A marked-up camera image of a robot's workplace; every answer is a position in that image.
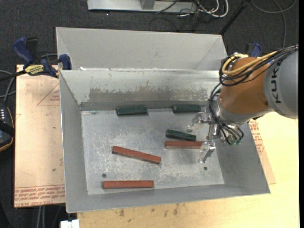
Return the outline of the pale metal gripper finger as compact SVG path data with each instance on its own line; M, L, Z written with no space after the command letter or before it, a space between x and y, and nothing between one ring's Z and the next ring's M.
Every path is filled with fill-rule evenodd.
M205 112L199 112L192 119L192 123L187 126L187 132L193 132L200 129L203 125L209 123L209 114Z
M206 163L207 158L216 150L214 142L203 142L200 148L198 163Z

